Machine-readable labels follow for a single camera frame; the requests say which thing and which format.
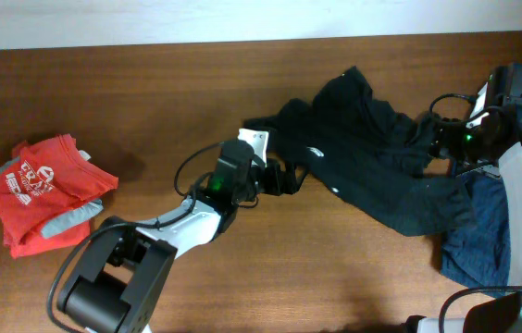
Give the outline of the black t-shirt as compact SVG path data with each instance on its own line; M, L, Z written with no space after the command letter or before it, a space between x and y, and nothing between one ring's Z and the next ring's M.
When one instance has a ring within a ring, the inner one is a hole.
M474 223L463 182L427 176L436 122L395 111L357 67L330 80L312 102L294 98L243 126L269 133L268 149L309 172L348 204L408 236Z

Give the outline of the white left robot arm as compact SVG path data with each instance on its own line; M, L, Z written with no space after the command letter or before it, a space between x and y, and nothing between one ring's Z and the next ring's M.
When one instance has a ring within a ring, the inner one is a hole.
M45 310L66 332L148 331L175 260L225 233L262 194L299 191L308 173L266 159L266 148L234 139L217 144L214 170L199 176L180 205L148 220L110 216L76 245L56 273Z

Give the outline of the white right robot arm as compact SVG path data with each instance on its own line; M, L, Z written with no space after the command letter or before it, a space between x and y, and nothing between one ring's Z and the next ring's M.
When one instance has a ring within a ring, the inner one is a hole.
M510 232L508 279L499 286L460 290L437 317L411 316L409 332L522 332L522 64L495 68L464 120L436 117L429 151L463 172L503 182Z

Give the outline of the blue folded garment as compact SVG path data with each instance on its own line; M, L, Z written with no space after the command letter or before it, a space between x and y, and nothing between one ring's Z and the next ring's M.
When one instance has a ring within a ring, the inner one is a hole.
M475 221L442 236L440 272L468 288L505 286L511 255L505 187L500 180L476 172L459 179Z

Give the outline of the red folded t-shirt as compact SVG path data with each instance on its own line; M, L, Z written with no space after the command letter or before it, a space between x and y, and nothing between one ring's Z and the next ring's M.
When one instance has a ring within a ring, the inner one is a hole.
M12 238L4 245L13 258L74 246L91 231L85 220L74 228L44 238L40 229L56 215L79 208L118 187L118 178L85 161L69 134L33 145L21 142L12 152L18 162L0 176L0 220ZM29 207L15 192L31 197Z

